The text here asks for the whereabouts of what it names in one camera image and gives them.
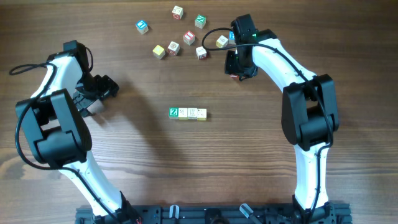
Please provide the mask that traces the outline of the yellow edged plain block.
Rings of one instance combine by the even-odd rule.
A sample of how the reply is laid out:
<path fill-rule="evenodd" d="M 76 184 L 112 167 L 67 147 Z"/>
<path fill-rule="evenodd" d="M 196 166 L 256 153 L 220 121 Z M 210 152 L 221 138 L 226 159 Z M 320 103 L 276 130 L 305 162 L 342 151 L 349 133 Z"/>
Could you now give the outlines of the yellow edged plain block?
<path fill-rule="evenodd" d="M 188 109 L 187 108 L 179 108 L 178 109 L 178 118 L 179 119 L 188 119 Z"/>

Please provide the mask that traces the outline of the yellow edged K block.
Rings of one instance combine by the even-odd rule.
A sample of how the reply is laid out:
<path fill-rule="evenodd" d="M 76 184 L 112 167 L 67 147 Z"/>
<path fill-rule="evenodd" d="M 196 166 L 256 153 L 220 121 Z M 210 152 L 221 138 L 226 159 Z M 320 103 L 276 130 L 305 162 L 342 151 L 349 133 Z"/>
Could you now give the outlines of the yellow edged K block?
<path fill-rule="evenodd" d="M 204 108 L 197 109 L 197 120 L 206 121 L 207 120 L 207 110 Z"/>

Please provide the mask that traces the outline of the green Z wooden block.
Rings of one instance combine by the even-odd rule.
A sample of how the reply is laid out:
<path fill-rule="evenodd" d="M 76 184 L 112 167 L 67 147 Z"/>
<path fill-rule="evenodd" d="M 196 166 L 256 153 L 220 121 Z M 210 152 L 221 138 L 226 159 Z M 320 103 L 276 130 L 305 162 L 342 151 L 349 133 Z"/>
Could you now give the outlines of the green Z wooden block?
<path fill-rule="evenodd" d="M 178 119 L 178 108 L 176 108 L 176 107 L 169 108 L 169 118 L 170 119 Z"/>

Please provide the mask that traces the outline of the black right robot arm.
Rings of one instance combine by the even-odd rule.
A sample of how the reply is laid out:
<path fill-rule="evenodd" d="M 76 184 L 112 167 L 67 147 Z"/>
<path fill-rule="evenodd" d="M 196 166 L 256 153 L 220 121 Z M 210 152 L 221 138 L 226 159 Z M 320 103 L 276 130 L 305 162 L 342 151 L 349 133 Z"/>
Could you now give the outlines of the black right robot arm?
<path fill-rule="evenodd" d="M 331 218 L 326 158 L 340 125 L 333 79 L 301 66 L 271 30 L 259 31 L 249 14 L 233 20 L 231 30 L 236 50 L 228 51 L 225 72 L 244 80 L 262 69 L 282 92 L 282 130 L 294 147 L 297 166 L 292 221 Z"/>

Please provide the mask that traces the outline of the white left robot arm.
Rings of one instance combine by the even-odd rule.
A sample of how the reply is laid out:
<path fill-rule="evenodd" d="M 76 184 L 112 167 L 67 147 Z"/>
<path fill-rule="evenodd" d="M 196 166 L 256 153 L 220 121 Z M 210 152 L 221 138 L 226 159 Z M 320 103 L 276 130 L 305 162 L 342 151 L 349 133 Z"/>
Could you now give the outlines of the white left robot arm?
<path fill-rule="evenodd" d="M 106 178 L 93 157 L 84 118 L 97 100 L 116 96 L 118 85 L 107 75 L 92 76 L 93 56 L 77 40 L 41 63 L 47 73 L 39 89 L 16 104 L 16 149 L 39 170 L 67 176 L 91 205 L 93 223 L 132 223 L 139 215 Z"/>

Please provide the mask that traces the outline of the blue edged K block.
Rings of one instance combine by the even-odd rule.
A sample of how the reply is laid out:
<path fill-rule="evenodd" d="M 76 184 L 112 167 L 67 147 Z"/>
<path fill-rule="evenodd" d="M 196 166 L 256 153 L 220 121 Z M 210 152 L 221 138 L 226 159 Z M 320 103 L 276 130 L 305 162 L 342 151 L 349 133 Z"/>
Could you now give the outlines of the blue edged K block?
<path fill-rule="evenodd" d="M 197 108 L 188 108 L 187 109 L 187 117 L 188 119 L 197 120 L 198 109 Z"/>

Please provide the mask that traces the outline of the plain white wooden block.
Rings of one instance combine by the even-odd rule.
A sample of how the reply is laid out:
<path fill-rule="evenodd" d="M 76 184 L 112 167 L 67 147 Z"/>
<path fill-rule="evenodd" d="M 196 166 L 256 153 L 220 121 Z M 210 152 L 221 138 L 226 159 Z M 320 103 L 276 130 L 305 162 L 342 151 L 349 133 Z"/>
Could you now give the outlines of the plain white wooden block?
<path fill-rule="evenodd" d="M 195 49 L 195 52 L 199 60 L 206 59 L 208 56 L 207 51 L 204 47 L 197 47 Z"/>

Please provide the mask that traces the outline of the red edged white block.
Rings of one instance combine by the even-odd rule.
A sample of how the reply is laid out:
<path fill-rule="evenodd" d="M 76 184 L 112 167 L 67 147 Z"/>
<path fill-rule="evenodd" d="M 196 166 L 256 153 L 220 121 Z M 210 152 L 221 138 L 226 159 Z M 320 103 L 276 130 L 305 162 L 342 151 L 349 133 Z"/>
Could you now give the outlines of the red edged white block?
<path fill-rule="evenodd" d="M 231 77 L 233 79 L 239 79 L 239 75 L 235 75 L 235 74 L 230 74 L 229 77 Z"/>

